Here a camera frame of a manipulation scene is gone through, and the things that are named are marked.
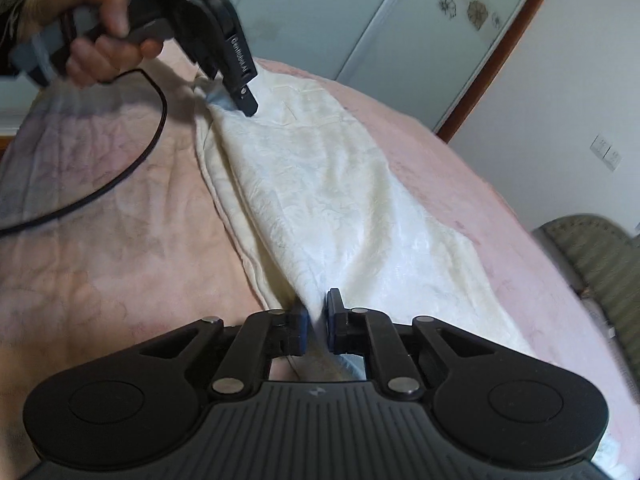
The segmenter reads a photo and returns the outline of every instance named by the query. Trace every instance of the white blanket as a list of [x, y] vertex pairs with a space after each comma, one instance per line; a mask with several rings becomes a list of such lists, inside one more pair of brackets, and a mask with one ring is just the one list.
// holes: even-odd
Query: white blanket
[[297, 294], [324, 339], [322, 304], [337, 287], [347, 308], [406, 324], [428, 314], [530, 353], [471, 241], [425, 211], [338, 101], [315, 81], [265, 70], [250, 86], [260, 104], [250, 119], [214, 87], [196, 149], [265, 308]]

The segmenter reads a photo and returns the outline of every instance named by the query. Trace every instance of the pink blanket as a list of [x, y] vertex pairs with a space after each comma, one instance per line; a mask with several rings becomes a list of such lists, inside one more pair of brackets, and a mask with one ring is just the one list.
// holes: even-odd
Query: pink blanket
[[[196, 163], [196, 71], [173, 45], [163, 60], [170, 69], [146, 67], [169, 101], [149, 160], [68, 218], [0, 240], [2, 480], [36, 462], [20, 410], [43, 378], [205, 315], [237, 324], [260, 309]], [[537, 354], [603, 391], [622, 462], [640, 475], [638, 407], [590, 318], [508, 206], [417, 121], [322, 83], [368, 128], [425, 208], [474, 241], [496, 295]], [[0, 164], [0, 221], [47, 212], [110, 180], [158, 120], [158, 98], [140, 76], [82, 93], [46, 92]]]

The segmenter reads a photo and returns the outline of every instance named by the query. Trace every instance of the electrical outlet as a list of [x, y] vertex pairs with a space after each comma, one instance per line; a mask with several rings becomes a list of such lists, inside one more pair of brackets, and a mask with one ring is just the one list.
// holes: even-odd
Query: electrical outlet
[[620, 165], [622, 155], [620, 155], [620, 153], [617, 152], [614, 148], [609, 148], [607, 153], [605, 153], [603, 160], [611, 171], [615, 171], [615, 169]]
[[604, 158], [610, 148], [611, 143], [603, 136], [597, 136], [591, 144], [591, 151], [595, 153], [598, 158]]

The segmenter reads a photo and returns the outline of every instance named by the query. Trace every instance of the pink bedsheet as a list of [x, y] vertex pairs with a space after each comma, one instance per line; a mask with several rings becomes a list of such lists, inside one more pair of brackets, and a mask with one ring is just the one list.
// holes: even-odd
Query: pink bedsheet
[[[235, 324], [260, 309], [196, 163], [188, 89], [195, 69], [172, 45], [163, 59], [172, 70], [147, 67], [170, 105], [149, 160], [63, 221], [0, 240], [2, 480], [36, 461], [20, 409], [43, 378], [204, 315]], [[640, 476], [638, 407], [589, 317], [508, 206], [417, 121], [321, 82], [369, 129], [425, 208], [473, 240], [500, 302], [539, 357], [603, 391], [622, 462]], [[158, 119], [158, 99], [143, 80], [48, 92], [0, 165], [0, 218], [95, 189], [137, 156]]]

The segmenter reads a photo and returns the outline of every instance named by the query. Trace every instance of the wooden door frame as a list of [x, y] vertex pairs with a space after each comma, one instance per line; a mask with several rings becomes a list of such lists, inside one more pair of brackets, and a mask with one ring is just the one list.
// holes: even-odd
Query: wooden door frame
[[471, 113], [471, 110], [478, 104], [482, 94], [489, 88], [504, 62], [507, 61], [507, 58], [520, 41], [524, 31], [529, 27], [529, 23], [531, 23], [533, 16], [538, 12], [543, 1], [527, 0], [524, 3], [513, 23], [511, 23], [511, 27], [505, 32], [498, 46], [478, 73], [478, 76], [476, 76], [462, 99], [460, 99], [449, 117], [437, 131], [437, 136], [442, 140], [449, 142]]
[[0, 135], [0, 160], [2, 159], [2, 156], [4, 155], [6, 149], [9, 147], [9, 143], [12, 141], [12, 139], [12, 136]]

